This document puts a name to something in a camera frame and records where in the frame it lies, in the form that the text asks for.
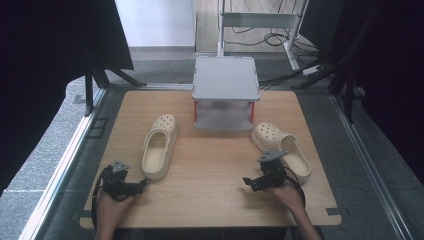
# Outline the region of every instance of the white clog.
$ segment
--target white clog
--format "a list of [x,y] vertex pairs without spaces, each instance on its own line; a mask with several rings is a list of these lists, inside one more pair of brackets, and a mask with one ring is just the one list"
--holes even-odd
[[178,130],[177,120],[171,114],[162,115],[155,120],[144,140],[141,168],[146,178],[161,179],[166,175]]
[[312,172],[311,165],[303,154],[299,142],[292,135],[282,132],[271,123],[263,122],[253,128],[251,138],[262,152],[266,150],[289,152],[282,157],[283,165],[293,171],[300,184],[309,179]]

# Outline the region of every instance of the wooden table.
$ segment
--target wooden table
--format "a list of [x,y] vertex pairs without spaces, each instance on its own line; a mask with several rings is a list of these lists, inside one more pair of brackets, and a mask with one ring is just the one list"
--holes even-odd
[[[143,141],[153,121],[173,114],[180,132],[167,175],[150,181],[121,222],[123,228],[249,227],[295,225],[290,213],[269,192],[253,192],[242,177],[261,175],[262,155],[250,132],[199,130],[193,123],[191,91],[132,91],[122,102],[96,179],[103,168],[120,160],[130,165],[127,182],[144,179]],[[295,136],[312,166],[303,185],[306,210],[314,225],[337,225],[340,215],[327,177],[293,92],[261,92],[255,122],[269,122]],[[85,210],[91,209],[91,194]],[[90,218],[80,225],[92,228]]]

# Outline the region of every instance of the floor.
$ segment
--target floor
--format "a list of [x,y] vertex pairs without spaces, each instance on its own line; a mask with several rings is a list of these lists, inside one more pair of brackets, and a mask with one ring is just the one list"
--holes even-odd
[[[212,4],[200,0],[197,1],[197,7],[204,6],[201,5],[202,2]],[[238,2],[239,7],[243,7],[245,2]],[[203,9],[216,9],[216,6],[210,5]],[[130,45],[135,71],[127,73],[148,82],[150,88],[160,89],[165,85],[171,88],[187,88],[192,81],[194,59],[202,54],[213,55],[215,51],[214,46],[207,45],[204,52],[196,52],[199,49],[199,38],[195,39],[195,45],[178,45],[175,42],[168,42],[167,46]],[[287,62],[287,59],[280,50],[274,54],[247,51],[247,55],[253,56],[257,62],[260,80],[272,79],[290,72],[290,66],[282,64]],[[243,54],[245,50],[229,50],[233,51]],[[303,53],[297,54],[299,62],[307,63],[314,59],[314,56],[299,57]],[[119,110],[119,103],[125,92],[133,89],[113,73],[107,72],[107,75],[112,87],[104,93],[104,100],[98,103],[95,120],[101,124],[102,119],[108,119],[108,127],[104,132],[99,132],[96,123],[93,123],[92,127],[84,132],[84,141],[75,140],[74,137],[81,134],[77,131],[80,124],[86,120],[83,118],[85,86],[83,79],[76,79],[69,84],[66,99],[50,128],[0,198],[0,239],[18,239],[22,231],[28,228],[40,231],[37,237],[27,232],[25,238],[93,239],[94,232],[81,229],[78,219],[82,214],[86,214],[81,212],[81,209],[90,189],[93,172],[97,170],[97,164],[107,143],[114,117]],[[307,78],[298,75],[269,90],[291,90],[290,86],[305,79]],[[421,217],[424,209],[423,186],[361,108],[360,101],[354,103],[355,123],[352,125],[345,122],[343,115],[337,110],[342,96],[333,98],[328,94],[326,88],[329,82],[331,77],[308,89],[295,90],[343,217],[339,226],[322,228],[325,238],[424,238],[424,220]],[[69,150],[70,145],[75,143],[82,143],[81,149],[72,152]],[[42,209],[42,206],[37,205],[41,202],[39,200],[48,193],[46,187],[50,186],[54,179],[57,180],[55,171],[60,170],[57,167],[60,167],[69,155],[76,160],[65,169],[69,173],[68,176],[59,177],[62,186],[52,190],[57,196],[54,202],[47,201],[52,210],[37,212]],[[42,222],[27,224],[28,220],[34,217],[33,213],[46,217],[43,225]]]

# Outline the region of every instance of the hand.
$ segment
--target hand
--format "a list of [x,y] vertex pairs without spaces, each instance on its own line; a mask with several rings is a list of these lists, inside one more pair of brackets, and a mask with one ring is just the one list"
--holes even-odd
[[269,188],[278,200],[288,208],[296,221],[300,236],[305,240],[320,240],[318,232],[312,225],[308,213],[303,208],[302,198],[293,183],[285,181],[283,185],[277,188]]
[[117,202],[100,188],[97,193],[97,232],[95,239],[112,239],[115,228],[134,201],[135,196],[129,196],[124,201]]
[[285,181],[280,187],[269,188],[268,190],[272,192],[290,212],[299,212],[304,209],[302,198],[291,182]]

